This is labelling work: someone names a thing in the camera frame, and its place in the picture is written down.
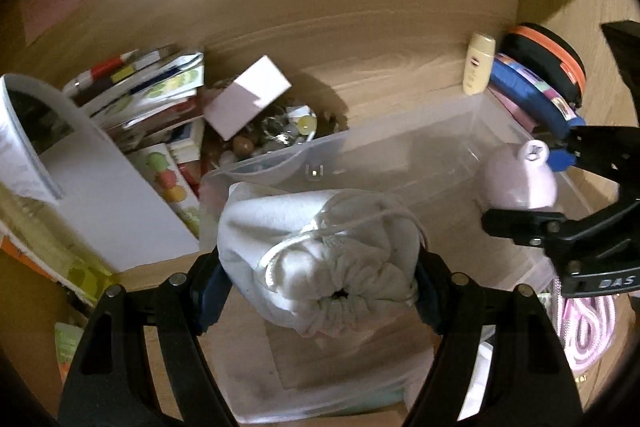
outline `wooden surface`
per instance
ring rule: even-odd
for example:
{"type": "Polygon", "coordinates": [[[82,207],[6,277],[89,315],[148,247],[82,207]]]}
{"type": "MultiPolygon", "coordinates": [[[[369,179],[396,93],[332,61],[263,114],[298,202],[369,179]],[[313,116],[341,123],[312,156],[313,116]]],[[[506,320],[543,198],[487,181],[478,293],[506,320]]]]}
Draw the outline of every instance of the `wooden surface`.
{"type": "MultiPolygon", "coordinates": [[[[28,48],[17,1],[1,0],[0,71],[32,74],[60,87],[105,57],[177,42],[204,47],[207,77],[215,80],[269,54],[292,80],[294,93],[316,107],[345,112],[357,124],[416,107],[428,91],[459,84],[469,34],[497,36],[516,20],[516,10],[518,19],[558,32],[582,57],[588,89],[581,113],[589,123],[634,123],[598,24],[638,19],[635,0],[519,0],[519,6],[518,0],[84,0],[28,48]]],[[[575,179],[595,207],[612,196],[601,180],[575,179]]],[[[123,282],[128,289],[155,285],[188,269],[193,259],[140,267],[124,274],[123,282]]],[[[612,348],[607,357],[618,353],[612,348]]],[[[588,375],[594,390],[607,367],[588,375]]],[[[165,397],[167,382],[159,378],[165,397]]]]}
{"type": "Polygon", "coordinates": [[[67,317],[62,287],[0,251],[0,346],[52,414],[62,393],[54,325],[67,317]]]}

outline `pink cable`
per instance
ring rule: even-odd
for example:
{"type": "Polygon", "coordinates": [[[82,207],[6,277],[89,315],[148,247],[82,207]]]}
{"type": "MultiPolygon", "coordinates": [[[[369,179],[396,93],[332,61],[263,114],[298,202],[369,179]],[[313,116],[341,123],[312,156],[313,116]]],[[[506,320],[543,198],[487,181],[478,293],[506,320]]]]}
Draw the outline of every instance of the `pink cable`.
{"type": "Polygon", "coordinates": [[[554,280],[553,295],[554,326],[569,366],[581,373],[609,347],[616,325],[613,296],[564,299],[559,279],[554,280]]]}

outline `clear plastic storage box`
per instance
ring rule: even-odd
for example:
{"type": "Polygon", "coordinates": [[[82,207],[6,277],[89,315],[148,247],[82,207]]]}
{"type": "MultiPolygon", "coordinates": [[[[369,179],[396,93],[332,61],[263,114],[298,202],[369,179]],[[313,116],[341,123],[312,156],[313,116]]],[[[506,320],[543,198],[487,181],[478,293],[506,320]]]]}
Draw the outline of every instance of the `clear plastic storage box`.
{"type": "MultiPolygon", "coordinates": [[[[550,261],[538,248],[482,231],[474,183],[483,157],[529,138],[493,95],[460,95],[217,169],[200,188],[202,251],[215,247],[217,222],[236,182],[289,192],[362,188],[398,195],[427,229],[429,250],[450,270],[481,285],[511,290],[526,282],[540,291],[554,275],[550,261]]],[[[572,219],[589,214],[569,178],[556,176],[557,209],[572,219]]]]}
{"type": "MultiPolygon", "coordinates": [[[[475,174],[484,157],[527,134],[490,94],[448,97],[346,132],[218,169],[200,186],[200,241],[216,244],[217,222],[236,182],[289,192],[362,188],[391,192],[421,220],[430,251],[481,285],[537,291],[552,264],[536,248],[515,246],[480,227],[475,174]]],[[[588,207],[558,174],[558,210],[584,217],[588,207]]],[[[303,339],[267,323],[235,289],[206,335],[206,353],[241,423],[272,423],[320,414],[364,412],[419,389],[433,360],[433,337],[415,311],[375,331],[303,339]]]]}

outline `screw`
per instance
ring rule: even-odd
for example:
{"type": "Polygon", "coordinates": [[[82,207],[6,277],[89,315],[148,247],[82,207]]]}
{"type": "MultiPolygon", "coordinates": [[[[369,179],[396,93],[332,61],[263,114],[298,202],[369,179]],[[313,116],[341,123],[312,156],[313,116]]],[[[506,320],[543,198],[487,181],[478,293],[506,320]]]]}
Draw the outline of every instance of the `screw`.
{"type": "Polygon", "coordinates": [[[107,288],[105,293],[107,294],[108,297],[115,297],[118,293],[121,292],[121,290],[122,290],[122,286],[120,286],[119,284],[112,284],[107,288]]]}
{"type": "Polygon", "coordinates": [[[532,297],[535,295],[533,288],[528,284],[518,284],[518,292],[524,297],[532,297]]]}
{"type": "Polygon", "coordinates": [[[305,174],[306,179],[310,182],[319,182],[324,176],[324,165],[312,167],[311,165],[307,164],[305,167],[305,174]]]}
{"type": "Polygon", "coordinates": [[[580,261],[569,261],[569,264],[566,266],[566,270],[571,275],[578,275],[582,270],[582,263],[580,261]]]}
{"type": "Polygon", "coordinates": [[[178,272],[169,277],[169,284],[171,286],[181,286],[187,282],[187,274],[178,272]]]}
{"type": "Polygon", "coordinates": [[[546,231],[551,233],[560,232],[560,223],[558,223],[557,221],[549,221],[546,224],[546,231]]]}
{"type": "Polygon", "coordinates": [[[455,272],[451,276],[451,282],[456,286],[466,286],[469,284],[469,277],[465,273],[455,272]]]}

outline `round case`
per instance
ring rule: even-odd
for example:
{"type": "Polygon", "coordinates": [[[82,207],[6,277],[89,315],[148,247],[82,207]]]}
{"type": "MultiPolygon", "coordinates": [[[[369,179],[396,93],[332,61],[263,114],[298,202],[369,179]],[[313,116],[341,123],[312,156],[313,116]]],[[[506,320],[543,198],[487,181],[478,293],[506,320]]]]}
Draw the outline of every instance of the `round case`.
{"type": "Polygon", "coordinates": [[[582,105],[584,64],[575,50],[551,30],[521,23],[504,36],[498,51],[533,71],[573,107],[582,105]]]}
{"type": "Polygon", "coordinates": [[[566,138],[571,127],[585,125],[553,87],[511,57],[495,55],[490,82],[558,139],[566,138]]]}

